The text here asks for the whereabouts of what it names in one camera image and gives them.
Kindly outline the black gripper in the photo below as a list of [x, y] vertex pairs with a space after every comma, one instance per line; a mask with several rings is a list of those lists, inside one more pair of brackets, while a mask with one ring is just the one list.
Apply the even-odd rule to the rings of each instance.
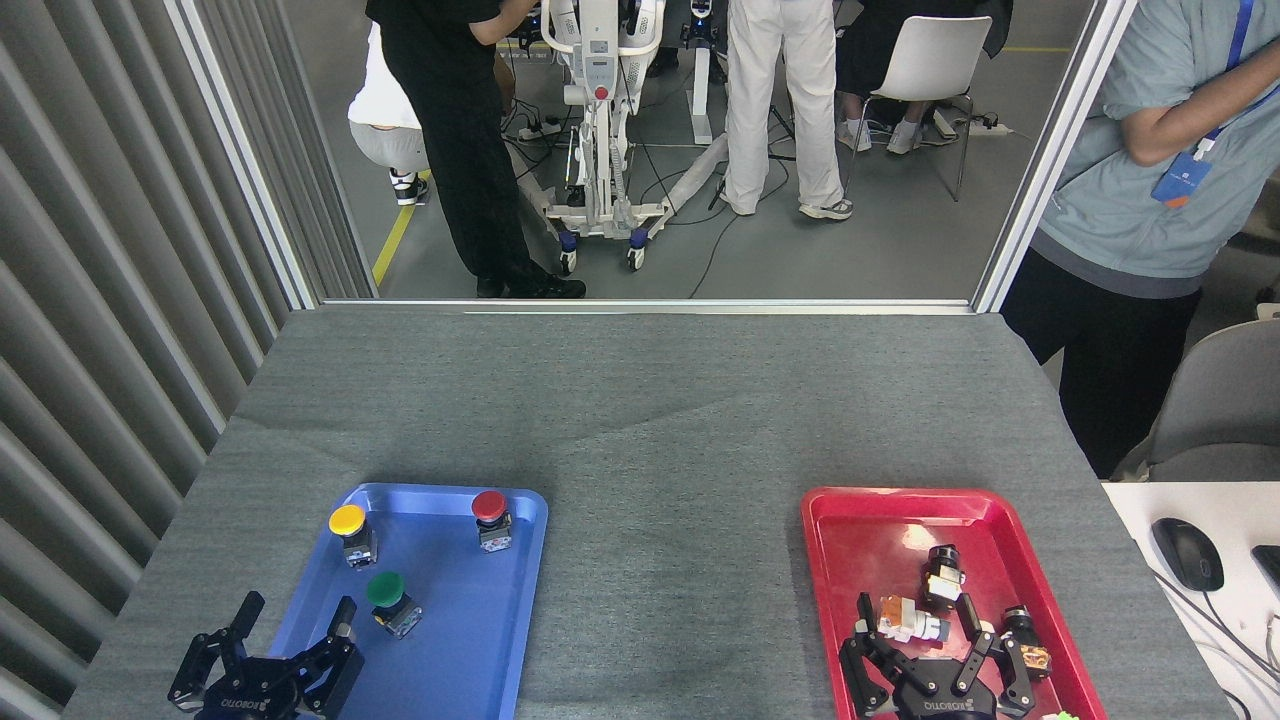
[[[873, 717], [890, 710], [891, 693], [876, 684], [867, 661], [893, 684], [899, 719], [991, 719], [991, 712], [1027, 716], [1036, 707], [1021, 643], [1011, 632], [997, 637], [983, 625], [969, 593], [955, 603], [957, 618], [972, 647], [965, 660], [943, 657], [910, 659], [897, 670], [893, 648], [873, 628], [868, 593], [858, 597], [858, 620], [852, 634], [840, 646], [838, 661], [852, 710]], [[978, 678], [983, 662], [995, 651], [1004, 691], [992, 696]]]
[[[243, 641], [264, 605], [251, 591], [228, 626], [195, 635], [166, 697], [183, 712], [201, 708], [201, 719], [339, 719], [365, 664], [355, 643], [356, 602], [342, 597], [326, 634], [294, 661], [246, 659]], [[223, 678], [209, 687], [216, 661]]]

